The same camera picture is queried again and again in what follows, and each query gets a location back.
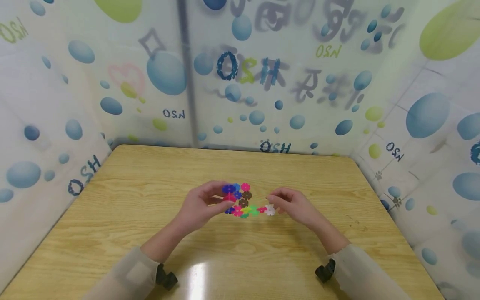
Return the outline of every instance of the printed wallpaper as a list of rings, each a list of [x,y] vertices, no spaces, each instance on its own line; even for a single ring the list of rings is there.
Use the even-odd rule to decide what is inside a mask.
[[[444,297],[480,294],[477,1],[0,7],[0,290],[111,149],[149,144],[350,156]]]

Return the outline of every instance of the sleeve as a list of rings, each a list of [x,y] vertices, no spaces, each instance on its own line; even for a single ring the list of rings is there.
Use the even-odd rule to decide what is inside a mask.
[[[155,286],[160,265],[139,247],[123,257],[84,297],[83,300],[145,299]]]
[[[334,277],[353,300],[409,300],[410,297],[362,249],[352,244],[329,255]]]

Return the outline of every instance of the right hand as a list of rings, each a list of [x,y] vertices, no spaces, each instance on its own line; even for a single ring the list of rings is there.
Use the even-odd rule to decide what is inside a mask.
[[[270,204],[281,214],[286,212],[295,221],[307,226],[314,227],[324,216],[312,205],[312,203],[300,191],[280,187],[272,191],[267,197]]]

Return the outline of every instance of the green oval shape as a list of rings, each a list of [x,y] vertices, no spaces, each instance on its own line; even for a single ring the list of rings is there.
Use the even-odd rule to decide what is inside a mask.
[[[128,98],[133,98],[133,99],[136,99],[137,98],[137,92],[135,91],[135,89],[133,88],[133,86],[131,86],[128,82],[124,81],[121,85],[120,85],[120,90],[121,92],[127,96]]]
[[[113,20],[120,23],[135,21],[142,11],[143,0],[95,0],[98,7]]]
[[[368,121],[376,122],[376,121],[380,120],[380,118],[382,117],[383,114],[384,114],[384,110],[381,107],[374,106],[374,107],[369,108],[365,112],[365,118]]]
[[[461,0],[436,14],[420,35],[420,49],[430,60],[449,60],[465,52],[480,37],[479,3]]]
[[[380,154],[382,154],[380,146],[378,144],[371,144],[370,147],[368,147],[368,154],[370,154],[370,157],[373,159],[379,158]]]
[[[153,119],[153,126],[160,131],[167,130],[167,122],[162,119]]]

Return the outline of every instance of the wood grain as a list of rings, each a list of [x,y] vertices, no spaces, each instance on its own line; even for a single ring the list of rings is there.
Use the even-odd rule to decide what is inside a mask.
[[[2,300],[79,299],[208,180],[248,182],[251,205],[278,186],[303,193],[412,299],[443,299],[366,179],[348,157],[122,145],[64,214]],[[166,263],[179,284],[150,299],[346,299],[322,285],[318,239],[287,215],[221,214],[189,235]]]

